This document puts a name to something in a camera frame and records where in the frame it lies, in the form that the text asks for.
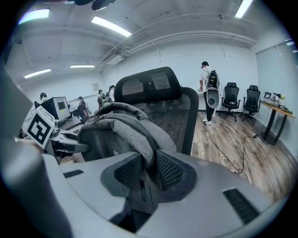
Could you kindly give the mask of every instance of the desk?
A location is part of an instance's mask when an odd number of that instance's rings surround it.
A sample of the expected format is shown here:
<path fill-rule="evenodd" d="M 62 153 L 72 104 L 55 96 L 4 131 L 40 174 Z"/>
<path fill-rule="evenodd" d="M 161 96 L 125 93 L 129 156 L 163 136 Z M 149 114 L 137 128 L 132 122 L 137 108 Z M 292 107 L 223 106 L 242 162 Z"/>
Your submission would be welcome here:
<path fill-rule="evenodd" d="M 269 123 L 268 123 L 268 126 L 267 126 L 267 129 L 265 132 L 261 132 L 261 137 L 266 141 L 268 142 L 270 145 L 275 145 L 278 141 L 278 138 L 284 128 L 284 124 L 285 124 L 285 120 L 287 119 L 287 117 L 292 117 L 292 118 L 296 118 L 294 115 L 291 115 L 287 112 L 284 112 L 282 111 L 281 109 L 275 107 L 275 106 L 272 106 L 272 105 L 269 105 L 267 103 L 264 103 L 262 102 L 262 104 L 264 104 L 265 106 L 269 107 L 272 109 L 272 113 L 271 113 L 271 116 L 270 116 L 270 120 L 269 120 Z M 282 113 L 284 115 L 284 120 L 281 124 L 281 127 L 278 131 L 278 135 L 276 136 L 276 138 L 274 139 L 272 136 L 269 135 L 269 132 L 271 130 L 271 127 L 272 127 L 272 124 L 273 124 L 273 121 L 274 121 L 274 117 L 275 117 L 275 114 L 276 112 L 279 112 L 279 113 Z"/>

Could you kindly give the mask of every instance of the fluorescent light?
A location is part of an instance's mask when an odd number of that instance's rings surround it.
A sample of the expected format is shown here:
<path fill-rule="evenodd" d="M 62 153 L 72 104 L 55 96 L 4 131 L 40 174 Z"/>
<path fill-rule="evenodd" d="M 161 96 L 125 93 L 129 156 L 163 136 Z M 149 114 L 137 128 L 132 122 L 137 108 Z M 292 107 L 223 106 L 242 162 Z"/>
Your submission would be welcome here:
<path fill-rule="evenodd" d="M 28 12 L 21 18 L 21 20 L 19 21 L 19 24 L 22 24 L 26 21 L 30 21 L 34 19 L 46 18 L 48 17 L 49 12 L 50 12 L 49 9 L 41 9 L 41 10 Z"/>
<path fill-rule="evenodd" d="M 291 46 L 291 45 L 294 45 L 295 42 L 294 42 L 294 41 L 290 41 L 290 42 L 288 42 L 288 43 L 286 43 L 286 44 L 287 44 L 287 46 Z"/>
<path fill-rule="evenodd" d="M 252 0 L 243 0 L 240 7 L 238 8 L 238 11 L 236 12 L 235 17 L 242 18 L 251 3 Z"/>
<path fill-rule="evenodd" d="M 127 30 L 124 30 L 123 28 L 121 28 L 120 26 L 115 25 L 112 22 L 109 22 L 105 19 L 99 18 L 99 17 L 94 17 L 93 20 L 91 21 L 92 23 L 104 26 L 106 28 L 109 28 L 113 31 L 116 31 L 126 37 L 130 36 L 131 33 L 129 33 Z"/>
<path fill-rule="evenodd" d="M 71 68 L 93 68 L 94 65 L 71 65 Z"/>
<path fill-rule="evenodd" d="M 32 76 L 35 76 L 35 75 L 38 75 L 38 74 L 41 74 L 41 73 L 50 72 L 50 71 L 51 71 L 51 69 L 45 69 L 45 70 L 38 71 L 38 72 L 35 72 L 35 73 L 32 73 L 32 74 L 28 74 L 28 75 L 24 76 L 24 78 L 28 79 Z"/>
<path fill-rule="evenodd" d="M 105 8 L 107 8 L 107 7 L 102 7 L 101 9 L 97 9 L 96 11 L 99 11 L 99 10 L 102 10 L 102 9 L 105 9 Z"/>

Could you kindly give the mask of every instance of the black pants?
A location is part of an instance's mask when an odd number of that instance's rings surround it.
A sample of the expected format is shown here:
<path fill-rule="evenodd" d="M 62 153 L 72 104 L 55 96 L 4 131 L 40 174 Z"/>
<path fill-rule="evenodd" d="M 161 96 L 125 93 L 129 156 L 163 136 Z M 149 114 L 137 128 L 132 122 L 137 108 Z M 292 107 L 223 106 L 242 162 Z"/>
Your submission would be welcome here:
<path fill-rule="evenodd" d="M 211 121 L 214 109 L 209 107 L 209 105 L 207 103 L 207 92 L 204 92 L 203 96 L 205 98 L 205 104 L 206 104 L 206 117 L 207 117 L 208 121 Z"/>

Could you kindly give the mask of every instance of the ceiling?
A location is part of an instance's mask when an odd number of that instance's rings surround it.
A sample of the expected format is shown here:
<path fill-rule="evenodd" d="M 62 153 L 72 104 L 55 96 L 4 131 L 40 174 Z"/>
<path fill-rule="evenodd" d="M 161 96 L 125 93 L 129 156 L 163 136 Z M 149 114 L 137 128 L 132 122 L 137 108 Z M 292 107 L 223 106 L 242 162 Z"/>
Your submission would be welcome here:
<path fill-rule="evenodd" d="M 153 44 L 187 37 L 224 37 L 253 45 L 271 24 L 268 13 L 254 0 L 244 17 L 234 18 L 241 0 L 116 0 L 100 11 L 91 5 L 37 3 L 30 10 L 49 8 L 48 18 L 17 27 L 7 71 L 22 84 L 24 75 L 51 68 L 35 78 L 82 71 L 102 71 L 103 59 L 117 48 L 127 57 Z M 132 35 L 91 23 L 94 16 L 111 21 Z M 94 64 L 93 69 L 70 69 Z"/>

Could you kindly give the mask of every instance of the wall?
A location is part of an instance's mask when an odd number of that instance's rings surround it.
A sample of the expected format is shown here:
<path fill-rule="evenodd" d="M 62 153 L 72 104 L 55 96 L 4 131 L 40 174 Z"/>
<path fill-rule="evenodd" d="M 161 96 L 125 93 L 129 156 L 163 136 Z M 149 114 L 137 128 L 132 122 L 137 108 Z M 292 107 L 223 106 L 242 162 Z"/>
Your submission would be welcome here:
<path fill-rule="evenodd" d="M 296 47 L 294 45 L 287 46 L 285 44 L 272 47 L 280 42 L 284 42 L 289 37 L 284 27 L 276 24 L 260 37 L 252 50 L 259 52 L 267 48 L 267 50 L 257 54 L 258 81 L 261 98 L 263 98 L 265 92 L 284 94 L 286 98 L 283 100 L 283 104 L 297 116 L 298 70 L 295 69 L 295 67 L 298 65 L 298 55 L 296 55 L 297 53 L 292 53 L 293 50 L 296 50 Z M 261 123 L 265 123 L 265 126 L 267 126 L 270 114 L 271 110 L 269 111 L 265 106 L 261 106 L 259 113 L 256 114 L 256 119 Z M 275 135 L 280 129 L 283 117 L 282 114 L 276 113 L 271 129 Z M 284 130 L 280 135 L 280 140 L 294 157 L 298 159 L 297 119 L 287 118 Z"/>
<path fill-rule="evenodd" d="M 27 84 L 20 85 L 25 95 L 32 101 L 40 101 L 40 94 L 45 92 L 47 98 L 66 97 L 66 100 L 72 101 L 82 96 L 86 99 L 91 112 L 98 109 L 97 92 L 93 91 L 92 84 L 98 83 L 99 88 L 103 86 L 103 79 L 100 73 L 76 73 L 57 76 L 55 78 L 46 78 L 35 80 Z M 31 110 L 28 112 L 26 119 L 31 117 Z"/>
<path fill-rule="evenodd" d="M 110 85 L 116 85 L 118 80 L 125 76 L 168 66 L 173 69 L 181 86 L 198 91 L 203 61 L 209 62 L 209 65 L 217 70 L 223 88 L 227 82 L 237 83 L 240 89 L 238 99 L 241 99 L 238 111 L 242 111 L 246 89 L 251 84 L 258 84 L 257 65 L 255 55 L 247 45 L 235 40 L 199 38 L 152 46 L 105 69 L 104 88 L 107 90 Z M 203 97 L 199 98 L 199 109 L 204 110 Z"/>

